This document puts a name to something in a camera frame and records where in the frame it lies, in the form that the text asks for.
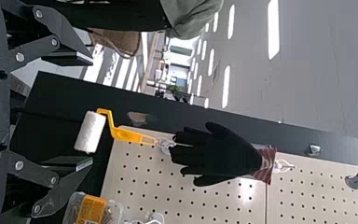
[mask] white pegboard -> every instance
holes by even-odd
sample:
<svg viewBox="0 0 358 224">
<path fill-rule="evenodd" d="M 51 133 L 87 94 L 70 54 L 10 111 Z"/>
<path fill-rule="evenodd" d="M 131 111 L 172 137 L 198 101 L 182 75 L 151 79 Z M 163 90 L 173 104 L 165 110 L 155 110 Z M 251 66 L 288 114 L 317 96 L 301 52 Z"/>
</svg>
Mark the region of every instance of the white pegboard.
<svg viewBox="0 0 358 224">
<path fill-rule="evenodd" d="M 172 134 L 122 127 L 156 138 Z M 182 177 L 182 166 L 155 147 L 115 141 L 101 197 L 122 203 L 124 219 L 159 212 L 168 224 L 265 224 L 266 185 L 237 178 L 206 188 Z"/>
<path fill-rule="evenodd" d="M 267 189 L 267 223 L 358 224 L 358 190 L 344 178 L 357 166 L 278 153 L 297 166 L 274 175 Z"/>
</svg>

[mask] bolt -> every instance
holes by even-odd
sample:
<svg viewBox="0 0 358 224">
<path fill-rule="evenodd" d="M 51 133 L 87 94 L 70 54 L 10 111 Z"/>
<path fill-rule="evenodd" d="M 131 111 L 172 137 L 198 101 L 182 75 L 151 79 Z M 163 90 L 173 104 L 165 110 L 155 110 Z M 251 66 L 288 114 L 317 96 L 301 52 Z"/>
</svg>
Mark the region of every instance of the bolt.
<svg viewBox="0 0 358 224">
<path fill-rule="evenodd" d="M 24 167 L 24 162 L 22 161 L 18 161 L 16 162 L 16 170 L 22 170 L 22 168 Z"/>
<path fill-rule="evenodd" d="M 57 41 L 56 39 L 52 39 L 52 40 L 51 40 L 51 44 L 52 44 L 53 46 L 57 46 L 57 45 L 58 45 L 58 41 Z"/>
<path fill-rule="evenodd" d="M 43 18 L 43 13 L 42 13 L 41 10 L 38 9 L 35 14 L 36 14 L 36 17 L 37 17 L 37 18 L 39 18 L 39 19 L 42 19 L 42 18 Z"/>
<path fill-rule="evenodd" d="M 0 78 L 1 79 L 7 79 L 7 72 L 6 71 L 0 71 Z"/>
<path fill-rule="evenodd" d="M 50 183 L 52 184 L 52 185 L 54 185 L 55 183 L 57 183 L 57 177 L 52 177 L 51 178 L 51 180 L 50 180 Z"/>
<path fill-rule="evenodd" d="M 36 205 L 34 207 L 34 213 L 39 213 L 40 212 L 40 205 Z"/>
<path fill-rule="evenodd" d="M 24 62 L 24 60 L 25 60 L 25 57 L 24 57 L 23 54 L 21 54 L 21 53 L 16 54 L 16 61 L 17 62 L 22 63 L 22 62 Z"/>
</svg>

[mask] gloved hand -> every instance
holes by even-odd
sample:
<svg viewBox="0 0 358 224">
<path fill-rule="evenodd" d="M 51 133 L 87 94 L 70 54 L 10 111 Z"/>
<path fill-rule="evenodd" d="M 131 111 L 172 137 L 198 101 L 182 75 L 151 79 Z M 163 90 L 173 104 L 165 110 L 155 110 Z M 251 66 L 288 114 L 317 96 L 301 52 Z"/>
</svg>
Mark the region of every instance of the gloved hand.
<svg viewBox="0 0 358 224">
<path fill-rule="evenodd" d="M 211 186 L 260 169 L 262 156 L 231 130 L 207 122 L 210 133 L 185 128 L 173 140 L 179 144 L 170 149 L 172 162 L 186 166 L 182 175 L 201 175 L 194 179 L 198 187 Z"/>
</svg>

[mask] yellow tool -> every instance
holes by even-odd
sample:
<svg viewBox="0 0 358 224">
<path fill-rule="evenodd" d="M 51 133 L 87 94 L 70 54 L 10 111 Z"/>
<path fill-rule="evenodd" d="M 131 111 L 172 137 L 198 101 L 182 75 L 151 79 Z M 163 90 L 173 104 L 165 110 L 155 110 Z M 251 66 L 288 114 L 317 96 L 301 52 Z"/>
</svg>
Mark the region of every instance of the yellow tool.
<svg viewBox="0 0 358 224">
<path fill-rule="evenodd" d="M 154 146 L 157 142 L 156 138 L 154 137 L 115 127 L 115 123 L 113 122 L 112 111 L 108 109 L 98 108 L 97 114 L 107 116 L 110 133 L 112 134 L 112 137 L 117 140 L 124 141 L 124 142 L 138 143 L 148 146 Z"/>
</svg>

